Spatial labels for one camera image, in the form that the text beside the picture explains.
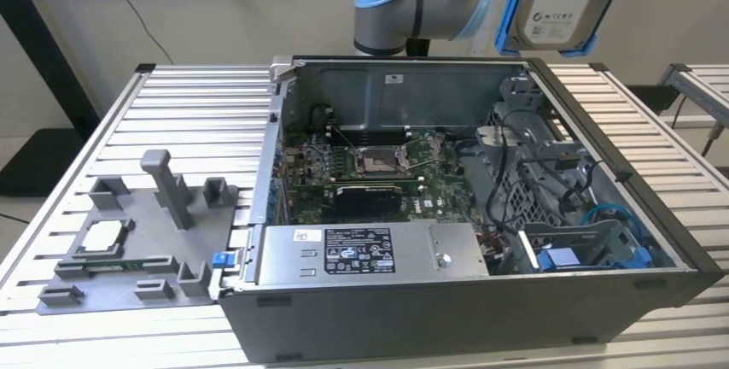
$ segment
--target black stand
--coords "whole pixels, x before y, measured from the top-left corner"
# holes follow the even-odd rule
[[[0,170],[0,195],[48,196],[82,143],[73,128],[44,128],[34,132]]]
[[[73,129],[38,130],[0,171],[0,195],[45,196],[98,125],[89,98],[32,0],[0,0],[0,14]]]

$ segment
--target aluminum extrusion table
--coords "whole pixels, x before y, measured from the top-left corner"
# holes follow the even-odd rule
[[[602,131],[679,221],[729,271],[729,184],[610,72],[552,65]],[[86,213],[101,175],[153,187],[138,168],[168,149],[188,185],[224,176],[241,188],[230,247],[246,240],[248,205],[270,98],[266,67],[158,66],[134,73],[81,154],[0,265],[0,365],[13,367],[245,366],[218,306],[54,316],[37,295]],[[341,369],[729,366],[729,278],[682,308],[649,313],[607,345],[574,346],[317,366]]]

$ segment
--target floor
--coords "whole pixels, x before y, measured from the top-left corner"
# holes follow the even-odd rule
[[[0,138],[0,168],[4,167],[26,140],[26,137]],[[42,201],[44,198],[0,196],[0,213],[30,221]],[[0,260],[6,256],[24,231],[25,224],[0,217]]]

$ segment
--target motherboard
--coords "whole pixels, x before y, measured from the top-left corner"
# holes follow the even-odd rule
[[[432,219],[482,223],[457,145],[445,132],[289,133],[292,224]]]

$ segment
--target blue drive bracket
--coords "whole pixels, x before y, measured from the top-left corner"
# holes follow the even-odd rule
[[[518,38],[518,35],[521,34],[518,30],[524,29],[524,26],[517,26],[517,24],[518,21],[525,21],[529,18],[525,14],[532,12],[534,0],[508,0],[494,37],[494,46],[498,53],[502,56],[518,56],[520,52],[524,50],[553,50],[558,51],[564,57],[589,55],[597,42],[595,32],[611,2],[613,0],[588,0],[586,7],[578,15],[578,24],[584,24],[581,19],[586,13],[591,12],[586,11],[590,6],[601,6],[601,9],[598,9],[599,17],[591,23],[591,29],[588,30],[588,32],[580,32],[578,35],[576,34],[574,36],[578,36],[577,39],[570,39],[569,42],[572,43],[566,43],[560,47],[554,44],[533,44],[530,41],[524,40],[524,38]]]

